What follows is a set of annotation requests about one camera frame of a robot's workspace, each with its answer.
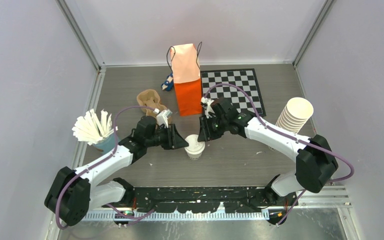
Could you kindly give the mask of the white plastic cup lid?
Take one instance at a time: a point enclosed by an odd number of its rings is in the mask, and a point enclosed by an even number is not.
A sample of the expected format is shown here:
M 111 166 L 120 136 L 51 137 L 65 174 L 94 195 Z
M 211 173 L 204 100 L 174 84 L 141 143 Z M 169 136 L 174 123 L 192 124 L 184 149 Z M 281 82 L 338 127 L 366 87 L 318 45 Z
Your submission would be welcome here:
M 205 142 L 198 141 L 198 135 L 197 134 L 191 134 L 188 135 L 185 140 L 189 143 L 188 147 L 185 147 L 184 149 L 190 150 L 190 151 L 198 151 L 198 150 L 204 150 L 205 149 Z

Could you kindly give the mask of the white paper coffee cup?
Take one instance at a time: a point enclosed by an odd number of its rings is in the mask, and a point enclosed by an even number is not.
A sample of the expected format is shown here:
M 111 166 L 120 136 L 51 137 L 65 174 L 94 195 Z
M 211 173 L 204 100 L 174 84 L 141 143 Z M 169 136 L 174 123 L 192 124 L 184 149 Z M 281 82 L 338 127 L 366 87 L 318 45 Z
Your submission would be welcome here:
M 192 150 L 185 149 L 185 151 L 186 151 L 187 156 L 191 160 L 198 160 L 202 156 L 202 153 L 203 153 L 203 150 L 192 151 Z

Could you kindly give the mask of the stack of white paper cups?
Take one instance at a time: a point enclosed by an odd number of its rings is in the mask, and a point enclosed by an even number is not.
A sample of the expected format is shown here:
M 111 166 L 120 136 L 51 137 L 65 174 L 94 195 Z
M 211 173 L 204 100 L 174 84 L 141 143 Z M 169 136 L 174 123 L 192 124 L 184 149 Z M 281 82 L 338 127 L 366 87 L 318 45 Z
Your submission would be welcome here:
M 297 134 L 314 113 L 313 105 L 305 98 L 293 97 L 283 108 L 275 125 Z

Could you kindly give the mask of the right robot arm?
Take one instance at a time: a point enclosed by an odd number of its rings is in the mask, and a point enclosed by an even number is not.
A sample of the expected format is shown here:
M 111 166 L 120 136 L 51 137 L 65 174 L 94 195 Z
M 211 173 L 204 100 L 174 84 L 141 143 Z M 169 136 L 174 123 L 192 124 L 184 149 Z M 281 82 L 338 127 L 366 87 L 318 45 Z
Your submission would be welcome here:
M 230 132 L 263 143 L 295 163 L 295 170 L 276 175 L 265 187 L 265 198 L 271 205 L 279 205 L 296 191 L 319 193 L 339 167 L 335 157 L 327 153 L 331 148 L 321 135 L 294 134 L 249 110 L 238 112 L 223 97 L 216 100 L 202 97 L 201 106 L 198 142 L 217 140 Z

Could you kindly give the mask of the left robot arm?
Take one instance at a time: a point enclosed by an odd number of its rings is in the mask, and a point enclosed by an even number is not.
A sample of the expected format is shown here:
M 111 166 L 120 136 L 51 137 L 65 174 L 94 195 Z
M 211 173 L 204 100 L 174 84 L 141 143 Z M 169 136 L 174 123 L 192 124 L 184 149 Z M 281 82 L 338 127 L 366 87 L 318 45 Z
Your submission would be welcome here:
M 79 223 L 89 210 L 110 203 L 128 207 L 133 202 L 133 186 L 115 178 L 101 184 L 116 171 L 143 157 L 148 148 L 176 150 L 189 143 L 178 133 L 175 124 L 158 125 L 152 116 L 142 117 L 130 135 L 120 140 L 110 152 L 98 159 L 71 169 L 61 168 L 45 197 L 44 205 L 67 226 Z

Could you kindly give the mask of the brown pulp cup carrier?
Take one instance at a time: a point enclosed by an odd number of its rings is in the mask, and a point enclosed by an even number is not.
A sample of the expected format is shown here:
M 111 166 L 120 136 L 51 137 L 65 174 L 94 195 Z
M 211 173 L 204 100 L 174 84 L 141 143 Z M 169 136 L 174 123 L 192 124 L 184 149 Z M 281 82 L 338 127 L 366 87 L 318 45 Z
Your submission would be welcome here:
M 161 98 L 156 90 L 147 89 L 140 92 L 136 100 L 140 106 L 142 106 L 142 111 L 145 113 L 145 118 L 151 120 L 157 124 L 156 116 L 162 110 L 169 110 L 167 106 L 162 104 Z

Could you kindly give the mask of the blue white toy figure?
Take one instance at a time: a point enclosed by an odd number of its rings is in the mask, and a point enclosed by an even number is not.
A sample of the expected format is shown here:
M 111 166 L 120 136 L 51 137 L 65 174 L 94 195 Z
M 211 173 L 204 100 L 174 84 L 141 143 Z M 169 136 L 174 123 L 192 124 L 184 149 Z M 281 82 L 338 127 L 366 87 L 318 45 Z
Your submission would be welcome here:
M 173 87 L 174 87 L 174 78 L 173 78 L 173 74 L 171 73 L 166 77 L 166 80 L 161 84 L 161 89 L 163 91 L 169 92 L 173 89 Z

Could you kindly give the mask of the black white checkerboard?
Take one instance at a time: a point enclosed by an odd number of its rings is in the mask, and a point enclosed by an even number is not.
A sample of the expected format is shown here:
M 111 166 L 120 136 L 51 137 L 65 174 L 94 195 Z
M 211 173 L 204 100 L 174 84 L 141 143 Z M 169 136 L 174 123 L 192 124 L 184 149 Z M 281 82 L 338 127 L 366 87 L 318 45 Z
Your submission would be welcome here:
M 228 99 L 239 113 L 248 110 L 261 117 L 267 115 L 253 68 L 202 71 L 201 87 L 209 99 Z

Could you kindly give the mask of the blue straw holder cup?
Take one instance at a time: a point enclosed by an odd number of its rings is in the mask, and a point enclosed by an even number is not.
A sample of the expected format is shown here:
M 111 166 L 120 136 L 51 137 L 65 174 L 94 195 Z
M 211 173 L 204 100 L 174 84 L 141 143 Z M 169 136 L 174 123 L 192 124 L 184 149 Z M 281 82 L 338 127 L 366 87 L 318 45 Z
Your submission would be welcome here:
M 111 152 L 113 148 L 115 147 L 116 143 L 119 142 L 119 138 L 116 133 L 112 133 L 107 138 L 103 139 L 102 141 L 93 144 L 92 146 L 95 147 L 102 155 L 105 155 L 108 152 Z

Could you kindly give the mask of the orange paper bag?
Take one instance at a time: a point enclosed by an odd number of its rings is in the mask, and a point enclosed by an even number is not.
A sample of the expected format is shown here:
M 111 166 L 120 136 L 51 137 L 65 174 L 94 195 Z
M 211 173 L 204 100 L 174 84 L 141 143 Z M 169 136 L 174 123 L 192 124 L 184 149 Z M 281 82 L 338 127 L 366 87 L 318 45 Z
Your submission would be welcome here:
M 199 47 L 193 43 L 170 46 L 168 64 L 173 76 L 174 91 L 181 117 L 202 112 L 202 78 Z

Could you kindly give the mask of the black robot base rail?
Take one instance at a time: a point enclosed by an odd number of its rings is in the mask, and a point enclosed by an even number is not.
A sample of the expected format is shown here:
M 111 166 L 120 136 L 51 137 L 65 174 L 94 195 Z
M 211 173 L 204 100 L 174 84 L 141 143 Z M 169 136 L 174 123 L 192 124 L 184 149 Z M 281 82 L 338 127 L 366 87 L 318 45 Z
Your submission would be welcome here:
M 182 214 L 214 213 L 223 207 L 226 213 L 233 214 L 256 213 L 268 207 L 285 210 L 296 198 L 295 192 L 276 197 L 259 186 L 135 187 L 112 206 L 140 213 L 154 210 L 156 213 L 178 211 Z

